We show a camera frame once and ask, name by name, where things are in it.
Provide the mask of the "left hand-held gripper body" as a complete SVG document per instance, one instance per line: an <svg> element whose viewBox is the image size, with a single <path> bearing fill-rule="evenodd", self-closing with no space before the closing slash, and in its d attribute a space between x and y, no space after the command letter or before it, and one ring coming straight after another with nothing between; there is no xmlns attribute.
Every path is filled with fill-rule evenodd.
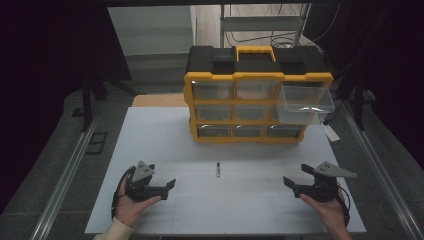
<svg viewBox="0 0 424 240"><path fill-rule="evenodd" d="M169 191L159 191L158 187L150 185L154 171L143 161L139 161L135 167L130 169L129 179L126 183L126 195L135 202L143 202L155 196L162 200L168 198Z"/></svg>

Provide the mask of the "person's left hand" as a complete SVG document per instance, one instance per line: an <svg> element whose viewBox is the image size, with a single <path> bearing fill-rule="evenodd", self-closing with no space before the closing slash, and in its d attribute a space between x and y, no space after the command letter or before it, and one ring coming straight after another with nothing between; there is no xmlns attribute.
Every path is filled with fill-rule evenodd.
<svg viewBox="0 0 424 240"><path fill-rule="evenodd" d="M143 202L135 202L126 193L127 178L120 184L116 204L115 218L128 227L132 227L140 218L142 213L149 207L161 200L160 196L152 197Z"/></svg>

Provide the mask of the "grey metal stand frame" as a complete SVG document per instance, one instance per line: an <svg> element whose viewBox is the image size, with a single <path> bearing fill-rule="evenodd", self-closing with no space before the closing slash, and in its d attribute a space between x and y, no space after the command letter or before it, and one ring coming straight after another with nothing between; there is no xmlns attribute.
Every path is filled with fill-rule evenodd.
<svg viewBox="0 0 424 240"><path fill-rule="evenodd" d="M285 31L293 33L291 47L299 45L300 37L310 9L310 3L301 5L297 15L270 15L270 16L225 16L225 6L220 6L219 46L225 46L227 32L254 32L254 31Z"/></svg>

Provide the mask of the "yellow black drawer organizer cabinet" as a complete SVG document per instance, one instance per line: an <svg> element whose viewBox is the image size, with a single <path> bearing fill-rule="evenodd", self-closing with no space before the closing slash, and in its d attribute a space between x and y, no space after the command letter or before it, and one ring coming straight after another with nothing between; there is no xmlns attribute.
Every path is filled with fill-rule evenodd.
<svg viewBox="0 0 424 240"><path fill-rule="evenodd" d="M194 46L189 51L184 74L184 99L189 108L189 130L197 142L239 143L220 139L199 140L194 135L193 97L191 81L238 81L238 80L277 80L283 86L324 87L329 90L333 75L324 64L314 47L275 48L271 46L236 46L215 48ZM257 143L299 143L283 141L240 141Z"/></svg>

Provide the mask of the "grey panel board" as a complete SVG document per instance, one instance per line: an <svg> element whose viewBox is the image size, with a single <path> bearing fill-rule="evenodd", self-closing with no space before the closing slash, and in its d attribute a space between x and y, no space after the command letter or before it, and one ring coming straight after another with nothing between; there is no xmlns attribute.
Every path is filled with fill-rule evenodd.
<svg viewBox="0 0 424 240"><path fill-rule="evenodd" d="M187 53L194 45L189 6L110 7L125 56Z"/></svg>

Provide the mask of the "aluminium floor rail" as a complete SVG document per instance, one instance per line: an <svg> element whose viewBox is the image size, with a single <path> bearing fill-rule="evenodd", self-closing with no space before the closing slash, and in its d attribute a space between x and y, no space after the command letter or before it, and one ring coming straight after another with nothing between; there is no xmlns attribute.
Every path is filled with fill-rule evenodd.
<svg viewBox="0 0 424 240"><path fill-rule="evenodd" d="M371 144L364 130L361 130L353 117L353 110L343 101L340 102L340 109L348 121L349 127L357 139L366 159L381 186L383 192L388 198L394 212L399 219L409 240L424 240L424 231L418 224L413 212L407 205L393 180L390 178L387 170L383 166L379 155Z"/></svg>
<svg viewBox="0 0 424 240"><path fill-rule="evenodd" d="M64 170L62 171L29 240L47 240L47 237L58 216L59 210L83 158L84 151L86 150L90 138L92 137L98 124L98 118L101 113L101 107L95 109L91 122L86 127L86 130L80 134L77 144L73 148Z"/></svg>

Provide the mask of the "black stand leg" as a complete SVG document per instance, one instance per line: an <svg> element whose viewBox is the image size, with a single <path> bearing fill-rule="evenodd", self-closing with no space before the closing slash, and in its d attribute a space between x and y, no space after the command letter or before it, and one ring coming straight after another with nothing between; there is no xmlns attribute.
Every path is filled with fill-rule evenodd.
<svg viewBox="0 0 424 240"><path fill-rule="evenodd" d="M106 100L108 97L108 92L104 86L104 82L112 84L131 96L137 96L140 94L140 92L136 89L122 83L119 80L113 79L105 73L96 72L91 75L83 76L81 80L82 108L76 108L73 112L73 117L83 118L83 132L88 130L88 127L93 121L91 94L94 94L95 98L101 101Z"/></svg>
<svg viewBox="0 0 424 240"><path fill-rule="evenodd" d="M335 90L335 96L339 100L347 99L351 93L354 94L353 100L353 119L357 127L364 131L362 122L362 108L364 104L364 81L362 77L354 77L352 74L345 73L342 77L340 84Z"/></svg>

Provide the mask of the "white flat power strip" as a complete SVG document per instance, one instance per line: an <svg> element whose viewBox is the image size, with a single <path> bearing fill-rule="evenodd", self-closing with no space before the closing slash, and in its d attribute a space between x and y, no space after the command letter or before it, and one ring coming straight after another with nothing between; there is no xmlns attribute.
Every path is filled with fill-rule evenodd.
<svg viewBox="0 0 424 240"><path fill-rule="evenodd" d="M323 125L324 132L329 140L330 143L335 143L340 140L340 137L337 135L337 133L332 129L329 125Z"/></svg>

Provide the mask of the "clear plastic drawer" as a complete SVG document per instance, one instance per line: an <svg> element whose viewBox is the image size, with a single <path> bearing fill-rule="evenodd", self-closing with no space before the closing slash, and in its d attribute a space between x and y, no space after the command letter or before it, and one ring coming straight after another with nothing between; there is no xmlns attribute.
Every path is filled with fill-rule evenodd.
<svg viewBox="0 0 424 240"><path fill-rule="evenodd" d="M283 86L280 90L277 114L281 123L320 125L334 110L327 88Z"/></svg>

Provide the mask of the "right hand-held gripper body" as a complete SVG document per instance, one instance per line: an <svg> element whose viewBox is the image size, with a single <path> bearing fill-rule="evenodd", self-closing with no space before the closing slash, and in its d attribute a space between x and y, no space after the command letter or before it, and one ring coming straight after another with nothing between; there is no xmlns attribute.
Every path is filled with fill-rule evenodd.
<svg viewBox="0 0 424 240"><path fill-rule="evenodd" d="M329 162L323 162L314 168L314 183L312 185L299 185L300 195L305 194L314 200L325 203L338 196L337 178L356 178L357 174Z"/></svg>

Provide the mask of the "dark curtain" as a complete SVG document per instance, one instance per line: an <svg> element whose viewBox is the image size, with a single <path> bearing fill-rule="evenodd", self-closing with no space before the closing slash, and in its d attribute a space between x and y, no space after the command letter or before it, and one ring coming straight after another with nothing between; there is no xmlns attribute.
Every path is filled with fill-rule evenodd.
<svg viewBox="0 0 424 240"><path fill-rule="evenodd" d="M108 7L94 0L0 0L0 214L63 113L65 98L131 78Z"/></svg>
<svg viewBox="0 0 424 240"><path fill-rule="evenodd" d="M374 112L424 169L424 0L317 0L303 35L374 94Z"/></svg>

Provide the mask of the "set of clear organizer drawers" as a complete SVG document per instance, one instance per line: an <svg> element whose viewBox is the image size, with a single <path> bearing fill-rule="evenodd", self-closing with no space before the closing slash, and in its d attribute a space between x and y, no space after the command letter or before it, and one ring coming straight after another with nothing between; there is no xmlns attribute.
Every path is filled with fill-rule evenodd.
<svg viewBox="0 0 424 240"><path fill-rule="evenodd" d="M199 140L297 141L306 126L282 123L277 80L191 81L194 135Z"/></svg>

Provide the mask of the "person's right hand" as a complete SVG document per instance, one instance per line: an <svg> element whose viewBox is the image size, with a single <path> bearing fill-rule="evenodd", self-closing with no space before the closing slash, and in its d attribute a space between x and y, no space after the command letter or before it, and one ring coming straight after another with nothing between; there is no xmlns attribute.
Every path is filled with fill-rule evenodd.
<svg viewBox="0 0 424 240"><path fill-rule="evenodd" d="M301 194L300 199L317 212L327 231L334 238L347 231L342 206L337 200L320 203L305 194Z"/></svg>

